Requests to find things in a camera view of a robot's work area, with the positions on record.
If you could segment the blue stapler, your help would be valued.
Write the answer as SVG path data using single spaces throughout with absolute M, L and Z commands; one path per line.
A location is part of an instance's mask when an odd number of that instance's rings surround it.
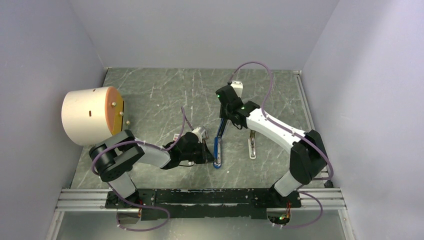
M 222 166 L 222 138 L 214 138 L 213 156 L 215 158 L 213 166 L 216 169 Z

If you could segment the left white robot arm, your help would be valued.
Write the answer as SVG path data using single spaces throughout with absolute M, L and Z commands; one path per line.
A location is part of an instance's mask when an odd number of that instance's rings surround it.
M 132 208 L 140 203 L 139 191 L 128 173 L 134 164 L 169 170 L 184 161 L 194 165 L 212 163 L 215 158 L 207 147 L 206 136 L 206 130 L 197 127 L 175 134 L 171 142 L 157 146 L 141 141 L 126 129 L 89 150 L 91 170 L 119 194 L 118 201 L 124 207 Z

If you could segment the beige stapler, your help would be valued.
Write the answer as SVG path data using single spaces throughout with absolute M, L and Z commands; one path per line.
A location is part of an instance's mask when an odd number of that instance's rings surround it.
M 249 158 L 252 160 L 256 159 L 257 157 L 255 136 L 256 136 L 256 131 L 250 130 L 249 138 L 248 138 L 248 151 L 249 151 Z

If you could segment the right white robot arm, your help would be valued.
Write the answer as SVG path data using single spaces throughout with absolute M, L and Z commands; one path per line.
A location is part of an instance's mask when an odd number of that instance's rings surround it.
M 239 130 L 249 129 L 272 140 L 289 153 L 289 169 L 272 186 L 270 202 L 282 207 L 289 194 L 308 185 L 328 165 L 328 157 L 321 135 L 292 127 L 271 116 L 258 104 L 243 102 L 231 85 L 215 92 L 220 102 L 220 117 Z

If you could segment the red white staple box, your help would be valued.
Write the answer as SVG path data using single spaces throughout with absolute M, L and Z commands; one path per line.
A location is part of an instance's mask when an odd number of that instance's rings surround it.
M 180 136 L 180 134 L 179 133 L 175 133 L 174 134 L 174 136 L 173 136 L 173 140 L 174 141 L 176 141 L 177 139 L 178 139 L 178 137 Z

